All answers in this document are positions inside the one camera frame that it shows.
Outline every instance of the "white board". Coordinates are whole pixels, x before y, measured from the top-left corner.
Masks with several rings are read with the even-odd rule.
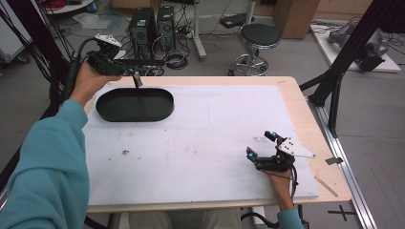
[[[106,86],[96,99],[114,88]],[[274,155],[265,131],[296,138],[276,86],[159,88],[174,96],[175,109],[158,122],[107,122],[94,103],[84,128],[91,206],[273,198],[245,149]],[[296,157],[295,166],[295,196],[317,197],[306,160]]]
[[[318,26],[318,25],[310,25],[310,27],[313,30],[316,29],[317,31],[326,30],[328,28],[326,26]],[[328,42],[329,34],[330,31],[327,31],[325,33],[316,32],[313,35],[315,36],[315,39],[319,47],[321,48],[322,53],[325,55],[325,58],[327,58],[328,63],[331,65],[331,63],[333,63],[333,61],[336,59],[337,54],[339,54],[339,52],[342,49],[339,47],[338,44],[331,44]],[[372,70],[372,72],[399,73],[401,71],[401,69],[394,63],[394,61],[387,54],[383,54],[381,58],[383,58],[385,62],[379,64],[374,70]],[[360,68],[354,62],[349,67],[349,70],[361,72]]]

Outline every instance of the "khaki pants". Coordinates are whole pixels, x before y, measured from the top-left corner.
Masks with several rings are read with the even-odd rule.
[[[173,229],[172,220],[163,211],[129,214],[131,229]],[[241,229],[239,208],[207,210],[202,217],[202,229]]]

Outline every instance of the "wheel caster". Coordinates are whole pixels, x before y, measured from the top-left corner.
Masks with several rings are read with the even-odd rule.
[[[265,66],[260,66],[260,71],[262,71],[262,73],[265,73],[266,72],[266,67]]]
[[[24,53],[19,54],[15,59],[22,64],[30,63],[30,59]]]
[[[247,64],[247,56],[244,59],[242,59],[242,63]]]
[[[199,57],[199,61],[200,61],[200,62],[203,62],[203,61],[205,60],[205,58],[206,58],[206,56],[205,56],[205,55],[202,55],[202,56]]]

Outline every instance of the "stool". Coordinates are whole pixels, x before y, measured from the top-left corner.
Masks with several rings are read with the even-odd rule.
[[[244,75],[267,75],[268,63],[259,56],[259,50],[271,50],[280,42],[277,28],[264,24],[250,24],[241,29],[242,42],[251,48],[251,54],[236,58],[228,75],[235,75],[235,70]]]

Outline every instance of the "black metal frame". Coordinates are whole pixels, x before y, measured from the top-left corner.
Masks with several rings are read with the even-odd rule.
[[[399,0],[373,0],[330,68],[300,85],[301,91],[304,91],[319,84],[315,93],[309,96],[309,102],[318,107],[325,106],[325,100],[331,94],[328,128],[335,138],[337,138],[336,118],[342,78],[381,23],[390,16],[397,2]]]

